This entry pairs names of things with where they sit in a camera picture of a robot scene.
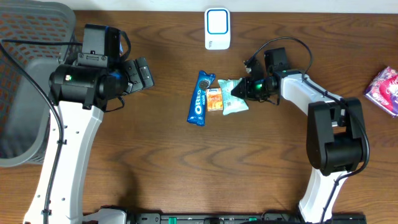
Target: plastic wrapper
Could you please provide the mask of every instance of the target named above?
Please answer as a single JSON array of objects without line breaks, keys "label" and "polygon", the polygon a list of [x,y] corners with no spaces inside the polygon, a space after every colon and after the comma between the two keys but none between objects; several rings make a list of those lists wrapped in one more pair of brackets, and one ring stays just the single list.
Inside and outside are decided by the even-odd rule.
[{"label": "plastic wrapper", "polygon": [[221,88],[212,88],[206,90],[207,111],[223,110],[223,95]]},{"label": "plastic wrapper", "polygon": [[241,80],[242,78],[239,80],[218,80],[218,84],[221,87],[221,92],[223,95],[223,115],[249,109],[244,100],[231,95],[231,90],[233,90],[239,84],[239,82],[241,82]]},{"label": "plastic wrapper", "polygon": [[391,116],[398,116],[398,73],[385,68],[374,78],[365,91],[365,97]]},{"label": "plastic wrapper", "polygon": [[198,126],[205,125],[206,115],[206,89],[210,87],[216,78],[215,74],[199,72],[198,81],[192,94],[191,105],[187,121]]}]

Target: blue cookie package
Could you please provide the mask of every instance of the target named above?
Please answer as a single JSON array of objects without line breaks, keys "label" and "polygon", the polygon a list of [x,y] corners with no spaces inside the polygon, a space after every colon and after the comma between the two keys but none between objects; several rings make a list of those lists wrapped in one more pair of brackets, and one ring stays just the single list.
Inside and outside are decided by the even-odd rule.
[{"label": "blue cookie package", "polygon": [[205,71],[200,71],[197,85],[192,94],[191,106],[189,107],[189,114],[187,121],[198,126],[205,125],[206,113],[206,89],[210,87],[216,79],[215,74],[207,74]]}]

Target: wood grain surface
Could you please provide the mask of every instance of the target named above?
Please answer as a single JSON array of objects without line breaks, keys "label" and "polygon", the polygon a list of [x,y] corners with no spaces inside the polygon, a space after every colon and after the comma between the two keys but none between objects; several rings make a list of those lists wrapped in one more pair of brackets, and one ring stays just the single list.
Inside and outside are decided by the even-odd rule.
[{"label": "wood grain surface", "polygon": [[[368,168],[349,178],[334,212],[363,212],[368,223],[395,223],[398,214],[398,120],[363,97],[386,65],[398,68],[398,15],[231,13],[228,50],[204,46],[203,13],[76,11],[80,41],[86,23],[125,30],[130,58],[146,57],[155,86],[125,97],[105,114],[88,164],[84,212],[102,205],[164,213],[262,213],[294,210],[310,178],[307,117],[292,103],[248,102],[249,110],[206,114],[206,126],[186,122],[198,72],[217,79],[246,76],[243,60],[265,41],[292,36],[307,43],[319,85],[363,105],[371,143]],[[305,49],[283,40],[293,67],[307,66]],[[109,107],[117,106],[111,102]],[[0,223],[20,223],[41,166],[0,169]]]}]

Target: black cable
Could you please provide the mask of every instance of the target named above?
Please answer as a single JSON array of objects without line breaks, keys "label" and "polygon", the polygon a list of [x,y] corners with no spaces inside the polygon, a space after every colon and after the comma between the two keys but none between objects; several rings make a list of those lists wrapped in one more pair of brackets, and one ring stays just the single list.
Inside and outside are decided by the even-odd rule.
[{"label": "black cable", "polygon": [[254,55],[253,55],[251,58],[249,58],[249,60],[245,61],[244,64],[245,64],[245,65],[250,64],[250,63],[252,62],[252,60],[254,60],[254,59],[256,58],[257,54],[258,54],[264,47],[266,47],[268,44],[270,44],[270,43],[272,43],[272,42],[274,42],[274,41],[277,41],[277,40],[294,40],[294,41],[300,43],[301,45],[303,45],[303,46],[308,50],[308,52],[309,52],[309,54],[310,54],[310,62],[309,62],[309,64],[308,64],[307,69],[305,70],[305,73],[307,73],[308,70],[310,69],[311,65],[312,65],[312,62],[313,62],[312,52],[311,52],[311,50],[310,50],[310,48],[308,47],[307,44],[305,44],[304,42],[302,42],[301,40],[299,40],[299,39],[297,39],[297,38],[295,38],[295,37],[278,37],[278,38],[275,38],[275,39],[272,39],[272,40],[266,42],[265,44],[263,44],[263,45],[254,53]]},{"label": "black cable", "polygon": [[118,107],[118,108],[115,108],[115,109],[113,109],[113,110],[104,111],[104,112],[105,112],[105,113],[108,113],[108,112],[117,111],[117,110],[120,110],[120,109],[122,109],[126,103],[124,102],[124,99],[123,99],[123,97],[121,97],[121,96],[118,96],[118,99],[119,99],[120,103],[122,103],[122,105],[121,105],[120,107]]},{"label": "black cable", "polygon": [[13,39],[3,39],[3,42],[10,42],[16,44],[35,44],[35,45],[47,45],[47,46],[61,46],[61,45],[79,45],[82,46],[82,43],[79,42],[40,42],[40,41],[30,41],[30,40],[13,40]]},{"label": "black cable", "polygon": [[325,207],[323,208],[322,217],[321,217],[321,220],[320,220],[320,224],[323,224],[323,219],[325,218],[326,211],[328,210],[328,207],[329,207],[329,205],[330,205],[331,199],[333,198],[333,195],[334,195],[335,192],[336,192],[336,188],[337,188],[337,186],[339,185],[339,181],[340,181],[341,179],[344,179],[344,178],[347,178],[347,177],[352,177],[352,176],[354,176],[354,175],[356,175],[356,174],[362,172],[363,170],[365,170],[366,166],[368,165],[368,163],[369,163],[369,158],[370,158],[370,145],[369,145],[369,139],[368,139],[368,135],[366,134],[366,131],[365,131],[364,126],[362,125],[362,123],[360,122],[359,118],[357,117],[357,115],[356,115],[355,113],[353,113],[342,101],[340,101],[339,99],[336,99],[335,97],[329,95],[327,91],[322,91],[321,89],[319,89],[319,88],[317,88],[316,86],[312,85],[312,84],[307,80],[307,77],[305,77],[305,74],[307,74],[308,70],[310,69],[310,67],[311,67],[311,65],[312,65],[312,63],[313,63],[313,55],[312,55],[312,52],[311,52],[311,50],[310,50],[310,47],[309,47],[307,44],[305,44],[304,42],[302,42],[301,40],[296,39],[296,38],[294,38],[294,37],[278,37],[278,38],[272,39],[272,40],[266,42],[263,46],[261,46],[261,47],[254,53],[254,55],[253,55],[251,58],[249,58],[249,60],[245,61],[245,65],[250,64],[250,63],[252,62],[252,60],[254,60],[254,59],[256,58],[256,55],[257,55],[264,47],[266,47],[268,44],[270,44],[271,42],[274,42],[274,41],[277,41],[277,40],[283,40],[283,39],[295,40],[296,42],[302,44],[302,45],[307,49],[308,54],[310,55],[310,62],[309,62],[309,64],[308,64],[307,69],[305,69],[305,71],[302,72],[302,80],[303,80],[303,82],[305,82],[308,86],[310,86],[311,88],[313,88],[313,89],[316,90],[317,92],[321,93],[323,96],[328,97],[329,99],[335,101],[335,102],[341,107],[341,109],[346,110],[347,114],[350,115],[350,116],[355,120],[355,122],[358,124],[359,129],[360,129],[360,131],[361,131],[361,134],[362,134],[362,136],[363,136],[363,138],[364,138],[364,142],[365,142],[366,156],[365,156],[365,158],[364,158],[364,162],[362,163],[362,166],[361,166],[359,169],[357,169],[357,170],[355,170],[355,171],[353,171],[353,172],[350,172],[350,173],[345,174],[345,175],[341,175],[341,176],[339,176],[338,178],[336,178],[335,184],[333,185],[333,188],[332,188],[332,190],[331,190],[331,192],[330,192],[329,198],[328,198],[328,200],[326,201]]},{"label": "black cable", "polygon": [[124,40],[125,40],[126,43],[127,43],[127,52],[124,53],[124,55],[120,56],[120,61],[121,61],[121,62],[124,62],[125,60],[127,60],[127,58],[128,58],[129,55],[130,55],[131,43],[130,43],[129,37],[127,36],[127,34],[126,34],[125,31],[120,31],[120,34],[122,35],[122,37],[124,37]]},{"label": "black cable", "polygon": [[4,56],[6,56],[6,58],[8,58],[8,60],[15,66],[17,67],[22,75],[28,80],[28,82],[39,92],[40,96],[44,99],[44,101],[46,102],[46,104],[49,106],[51,112],[54,115],[55,120],[57,121],[58,124],[58,131],[59,131],[59,140],[57,142],[58,144],[58,148],[57,148],[57,152],[55,154],[55,159],[54,159],[54,163],[53,163],[53,167],[51,170],[51,174],[50,174],[50,179],[49,179],[49,185],[47,186],[47,192],[45,194],[45,202],[44,202],[44,209],[43,209],[43,222],[44,224],[47,224],[49,222],[49,205],[50,205],[50,196],[51,196],[51,190],[52,190],[52,186],[53,186],[53,180],[54,180],[54,176],[55,176],[55,171],[57,170],[57,166],[58,166],[58,161],[59,161],[59,157],[61,154],[61,148],[63,145],[63,125],[62,125],[62,121],[59,117],[59,114],[57,113],[57,111],[55,110],[54,105],[51,103],[50,99],[48,98],[48,96],[45,94],[45,92],[43,91],[43,89],[39,86],[39,84],[36,83],[36,81],[27,73],[25,72],[25,70],[6,52],[6,49],[4,49],[4,47],[2,46],[2,43],[0,43],[0,50],[2,52],[2,54]]}]

